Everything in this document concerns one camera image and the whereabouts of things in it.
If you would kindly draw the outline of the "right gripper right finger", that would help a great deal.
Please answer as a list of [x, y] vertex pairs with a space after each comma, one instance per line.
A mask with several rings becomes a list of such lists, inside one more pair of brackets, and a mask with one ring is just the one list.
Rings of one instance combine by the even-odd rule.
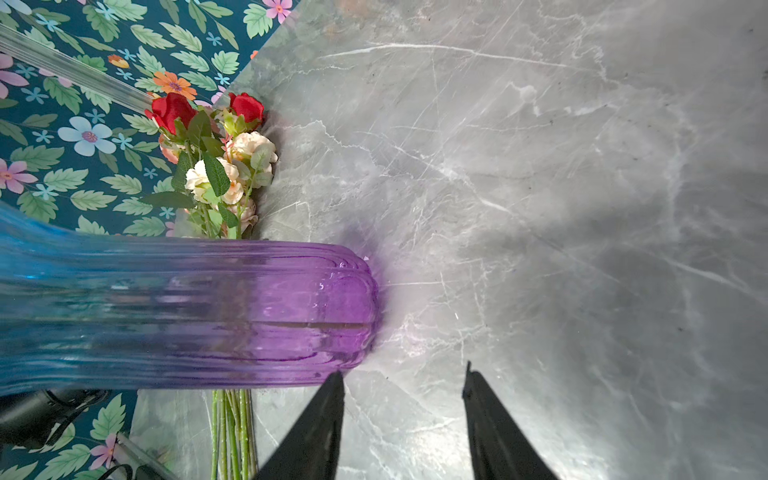
[[475, 479], [558, 479], [470, 362], [467, 363], [462, 399]]

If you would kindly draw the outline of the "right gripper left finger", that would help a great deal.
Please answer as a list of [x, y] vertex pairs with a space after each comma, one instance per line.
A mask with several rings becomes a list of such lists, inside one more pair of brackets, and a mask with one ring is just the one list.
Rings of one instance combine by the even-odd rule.
[[254, 476], [268, 479], [336, 478], [344, 418], [344, 379], [330, 374]]

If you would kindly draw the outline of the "purple blue glass vase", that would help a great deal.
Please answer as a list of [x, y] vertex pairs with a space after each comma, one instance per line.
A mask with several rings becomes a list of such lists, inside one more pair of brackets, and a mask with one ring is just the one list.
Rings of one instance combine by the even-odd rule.
[[1, 209], [1, 391], [318, 385], [381, 318], [338, 245], [81, 234]]

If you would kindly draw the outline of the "artificial flower bunch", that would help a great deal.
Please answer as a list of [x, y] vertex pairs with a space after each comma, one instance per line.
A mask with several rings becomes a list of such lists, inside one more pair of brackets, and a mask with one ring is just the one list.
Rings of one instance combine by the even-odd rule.
[[[271, 183], [278, 160], [274, 143], [259, 131], [264, 105], [247, 93], [231, 93], [226, 105], [213, 108], [169, 92], [155, 97], [145, 114], [175, 166], [173, 190], [191, 202], [185, 211], [193, 229], [211, 239], [242, 239], [258, 220], [254, 193]], [[212, 478], [256, 474], [252, 406], [248, 390], [214, 391]]]

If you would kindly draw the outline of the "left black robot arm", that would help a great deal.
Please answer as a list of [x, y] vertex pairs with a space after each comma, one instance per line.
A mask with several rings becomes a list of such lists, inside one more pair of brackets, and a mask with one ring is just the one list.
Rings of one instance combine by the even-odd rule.
[[1, 444], [42, 449], [55, 444], [86, 409], [110, 390], [38, 390], [1, 397]]

